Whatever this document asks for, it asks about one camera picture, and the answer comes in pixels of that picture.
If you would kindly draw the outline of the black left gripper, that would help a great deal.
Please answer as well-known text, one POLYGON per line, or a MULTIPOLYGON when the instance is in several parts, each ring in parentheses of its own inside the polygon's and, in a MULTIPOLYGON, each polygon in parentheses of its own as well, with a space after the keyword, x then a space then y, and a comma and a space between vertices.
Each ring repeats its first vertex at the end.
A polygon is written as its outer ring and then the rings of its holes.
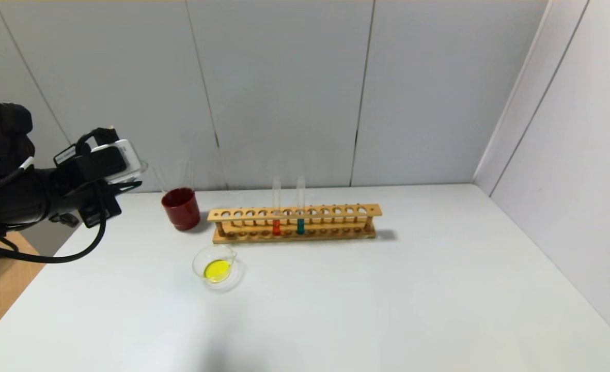
MULTIPOLYGON (((110 146, 93 151, 88 144, 76 144, 54 157, 55 168, 48 169, 43 180, 43 216, 59 220, 72 212, 90 228, 97 226, 105 209, 104 189, 109 176, 121 172, 122 155, 110 146)), ((113 184, 113 194, 123 194, 139 188, 142 181, 113 184)))

